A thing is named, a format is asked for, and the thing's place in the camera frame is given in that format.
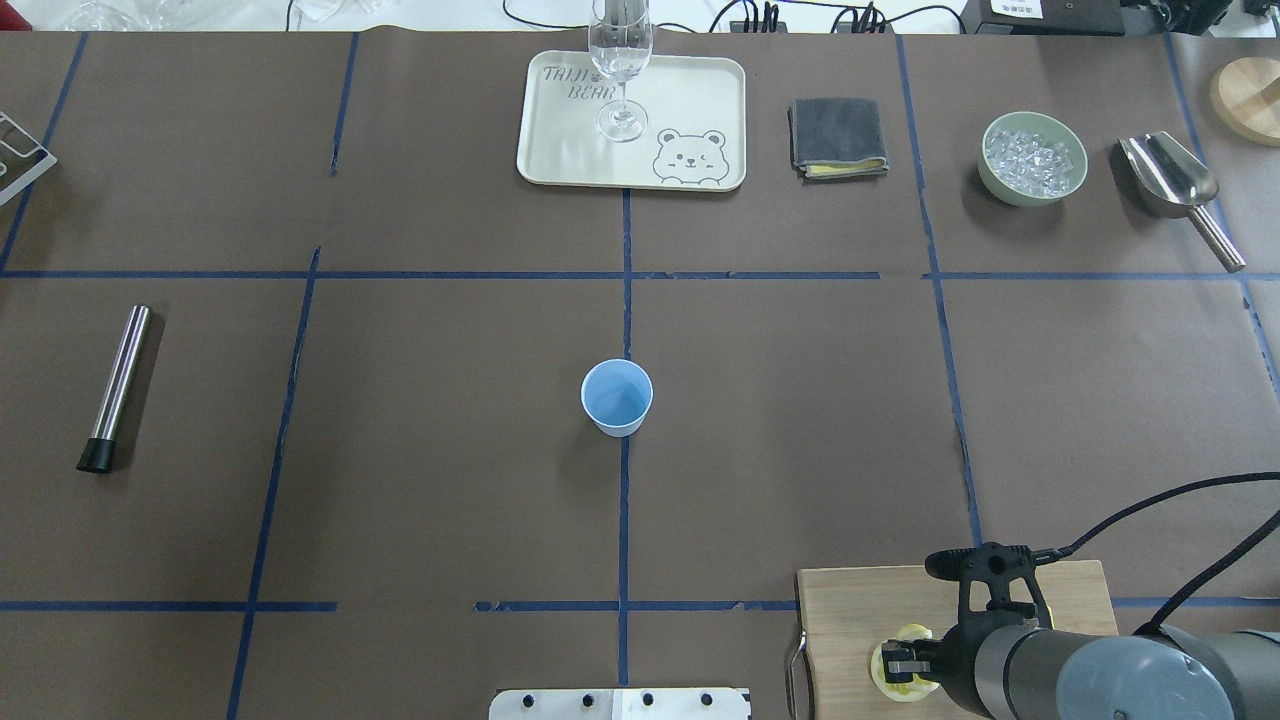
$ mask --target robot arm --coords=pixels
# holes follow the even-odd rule
[[[957,624],[941,641],[890,641],[886,680],[942,685],[996,720],[1262,720],[1280,717],[1280,634],[1096,637],[1055,630],[1025,546],[936,552],[931,577],[960,585]],[[1011,600],[1024,580],[1032,602]],[[973,583],[991,592],[969,607]]]

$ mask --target black rubber tip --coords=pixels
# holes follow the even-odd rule
[[[114,439],[102,439],[97,437],[88,438],[88,442],[84,443],[84,452],[81,454],[81,461],[76,465],[76,469],[82,473],[105,475],[111,471],[111,455],[114,452]]]

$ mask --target metal ice scoop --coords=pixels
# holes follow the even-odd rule
[[[1244,258],[1206,205],[1217,197],[1217,178],[1167,132],[1120,141],[1147,208],[1162,218],[1188,218],[1228,273],[1244,268]]]

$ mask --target green bowl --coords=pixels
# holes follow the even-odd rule
[[[1037,197],[1034,195],[1027,195],[1025,192],[1014,190],[1002,179],[997,178],[995,170],[992,170],[991,165],[987,163],[987,138],[1001,129],[1039,133],[1050,145],[1057,142],[1065,145],[1071,156],[1071,163],[1075,165],[1068,176],[1068,181],[1070,182],[1066,191],[1048,197]],[[1007,115],[996,118],[989,126],[987,126],[987,132],[982,133],[982,146],[978,147],[978,174],[982,177],[982,184],[987,186],[987,190],[989,190],[992,195],[1005,202],[1009,202],[1010,205],[1018,205],[1019,208],[1037,208],[1039,205],[1057,202],[1084,184],[1084,177],[1088,173],[1089,158],[1084,152],[1084,145],[1080,143],[1080,138],[1075,137],[1071,128],[1048,115],[1029,111],[1009,113]]]

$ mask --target cocktail muddler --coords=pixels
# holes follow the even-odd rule
[[[147,331],[151,310],[146,305],[134,305],[129,311],[129,322],[124,325],[120,347],[115,351],[115,364],[102,395],[102,405],[97,409],[93,434],[84,443],[84,452],[76,465],[77,470],[105,474],[111,471],[111,455],[115,452],[115,428],[120,423],[120,410],[133,382],[133,369],[138,364],[138,348]]]

